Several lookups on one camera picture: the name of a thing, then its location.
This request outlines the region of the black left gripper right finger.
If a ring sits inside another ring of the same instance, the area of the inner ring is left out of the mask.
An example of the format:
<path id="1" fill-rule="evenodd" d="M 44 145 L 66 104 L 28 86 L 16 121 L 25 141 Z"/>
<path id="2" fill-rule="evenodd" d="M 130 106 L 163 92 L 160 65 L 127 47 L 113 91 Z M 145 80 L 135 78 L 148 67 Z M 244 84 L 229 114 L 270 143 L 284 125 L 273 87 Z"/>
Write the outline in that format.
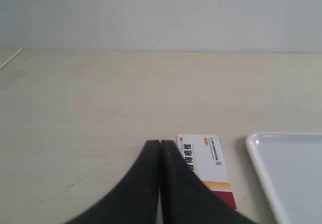
<path id="1" fill-rule="evenodd" d="M 236 211 L 231 192 L 211 191 L 172 140 L 160 143 L 159 183 L 164 223 L 252 223 Z"/>

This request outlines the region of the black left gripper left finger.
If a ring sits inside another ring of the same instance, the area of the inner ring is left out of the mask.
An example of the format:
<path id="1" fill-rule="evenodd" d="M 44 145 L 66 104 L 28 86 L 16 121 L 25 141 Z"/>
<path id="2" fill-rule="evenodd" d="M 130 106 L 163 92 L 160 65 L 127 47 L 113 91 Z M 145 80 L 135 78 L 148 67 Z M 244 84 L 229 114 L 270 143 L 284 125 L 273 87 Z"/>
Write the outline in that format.
<path id="1" fill-rule="evenodd" d="M 156 223 L 160 141 L 145 142 L 125 176 L 98 202 L 67 223 Z"/>

